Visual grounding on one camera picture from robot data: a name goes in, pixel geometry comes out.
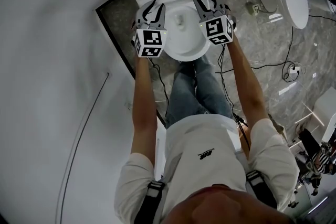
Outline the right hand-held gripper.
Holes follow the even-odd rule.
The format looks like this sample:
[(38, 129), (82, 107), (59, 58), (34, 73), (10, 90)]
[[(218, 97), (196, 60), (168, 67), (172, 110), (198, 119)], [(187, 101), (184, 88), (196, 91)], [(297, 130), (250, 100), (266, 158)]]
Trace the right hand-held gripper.
[(228, 14), (228, 5), (224, 0), (211, 0), (215, 11), (207, 8), (202, 0), (193, 0), (200, 17), (199, 27), (204, 37), (213, 45), (227, 44), (233, 41), (236, 18)]

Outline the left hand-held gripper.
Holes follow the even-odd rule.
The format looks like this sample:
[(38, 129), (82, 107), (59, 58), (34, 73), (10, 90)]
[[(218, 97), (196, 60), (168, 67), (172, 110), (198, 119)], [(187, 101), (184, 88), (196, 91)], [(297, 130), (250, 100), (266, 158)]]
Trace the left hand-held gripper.
[(153, 21), (148, 21), (146, 18), (155, 2), (156, 0), (152, 0), (141, 6), (133, 23), (136, 30), (131, 43), (139, 58), (158, 58), (166, 44), (165, 4), (160, 5)]

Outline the person's left forearm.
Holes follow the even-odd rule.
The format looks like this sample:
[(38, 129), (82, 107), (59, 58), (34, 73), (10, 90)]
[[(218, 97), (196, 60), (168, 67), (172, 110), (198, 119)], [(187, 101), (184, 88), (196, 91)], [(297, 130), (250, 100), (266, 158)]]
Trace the person's left forearm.
[(134, 135), (131, 153), (139, 153), (146, 156), (154, 165), (158, 121), (149, 61), (146, 58), (136, 57), (135, 67), (132, 108)]

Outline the person's right forearm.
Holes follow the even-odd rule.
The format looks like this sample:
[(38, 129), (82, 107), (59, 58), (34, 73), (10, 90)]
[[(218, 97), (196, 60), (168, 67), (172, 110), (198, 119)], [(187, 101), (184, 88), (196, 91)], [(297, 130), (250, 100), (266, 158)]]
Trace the person's right forearm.
[(236, 37), (228, 45), (238, 97), (250, 129), (260, 120), (267, 119), (262, 88)]

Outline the white oval toilet bowl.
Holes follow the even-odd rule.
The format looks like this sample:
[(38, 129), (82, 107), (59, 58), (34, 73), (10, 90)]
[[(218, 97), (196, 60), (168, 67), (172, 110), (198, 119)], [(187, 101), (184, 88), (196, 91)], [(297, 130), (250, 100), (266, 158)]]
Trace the white oval toilet bowl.
[[(209, 2), (203, 0), (206, 7)], [(147, 14), (148, 21), (153, 21), (161, 4), (165, 4), (166, 54), (177, 61), (193, 61), (204, 55), (210, 42), (206, 40), (199, 27), (200, 17), (193, 0), (172, 0), (155, 2)]]

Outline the small grey floor box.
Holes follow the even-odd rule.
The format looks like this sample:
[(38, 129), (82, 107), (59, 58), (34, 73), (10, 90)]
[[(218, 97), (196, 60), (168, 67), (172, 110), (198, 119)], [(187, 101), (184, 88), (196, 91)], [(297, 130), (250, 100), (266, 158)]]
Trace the small grey floor box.
[(248, 13), (252, 16), (257, 16), (260, 12), (260, 5), (252, 2), (247, 2), (245, 4)]

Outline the person's blue jeans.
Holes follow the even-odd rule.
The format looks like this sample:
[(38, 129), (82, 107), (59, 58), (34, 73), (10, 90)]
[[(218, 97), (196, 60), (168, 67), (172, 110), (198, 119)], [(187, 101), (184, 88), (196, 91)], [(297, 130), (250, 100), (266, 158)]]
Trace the person's blue jeans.
[(213, 65), (205, 55), (179, 64), (167, 108), (166, 127), (199, 114), (233, 118), (224, 90), (213, 74)]

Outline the white power strip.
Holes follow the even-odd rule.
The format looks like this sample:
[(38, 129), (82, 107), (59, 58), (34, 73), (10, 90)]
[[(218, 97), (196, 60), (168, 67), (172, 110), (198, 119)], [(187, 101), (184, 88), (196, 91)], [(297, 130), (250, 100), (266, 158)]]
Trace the white power strip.
[(301, 70), (301, 64), (298, 62), (291, 63), (288, 67), (289, 74), (299, 74)]

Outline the person's white shirt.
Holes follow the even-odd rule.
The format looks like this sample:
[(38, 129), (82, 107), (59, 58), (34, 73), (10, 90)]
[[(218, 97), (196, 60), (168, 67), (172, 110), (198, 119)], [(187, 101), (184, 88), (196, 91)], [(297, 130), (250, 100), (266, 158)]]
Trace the person's white shirt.
[(245, 191), (248, 170), (262, 174), (279, 211), (287, 207), (299, 170), (272, 121), (262, 119), (252, 127), (244, 163), (236, 157), (232, 142), (237, 136), (235, 122), (218, 114), (188, 116), (167, 129), (163, 177), (168, 187), (163, 215), (190, 194), (214, 184)]

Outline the flattened brown cardboard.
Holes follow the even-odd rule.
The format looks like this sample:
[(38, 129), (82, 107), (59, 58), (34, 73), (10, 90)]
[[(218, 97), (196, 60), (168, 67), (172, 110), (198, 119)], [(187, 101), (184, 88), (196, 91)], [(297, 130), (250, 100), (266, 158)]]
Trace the flattened brown cardboard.
[(271, 114), (268, 113), (268, 116), (270, 118), (270, 120), (272, 121), (272, 124), (274, 126), (274, 128), (276, 129), (276, 131), (282, 136), (282, 138), (287, 141), (287, 137), (286, 137), (286, 131), (285, 128), (282, 125), (279, 125), (274, 118), (272, 117)]

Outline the person's chin and neck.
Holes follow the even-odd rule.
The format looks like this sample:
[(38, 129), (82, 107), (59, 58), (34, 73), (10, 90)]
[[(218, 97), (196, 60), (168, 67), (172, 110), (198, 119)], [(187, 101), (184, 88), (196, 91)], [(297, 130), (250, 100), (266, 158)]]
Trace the person's chin and neck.
[(287, 215), (244, 191), (203, 188), (177, 204), (162, 224), (295, 224)]

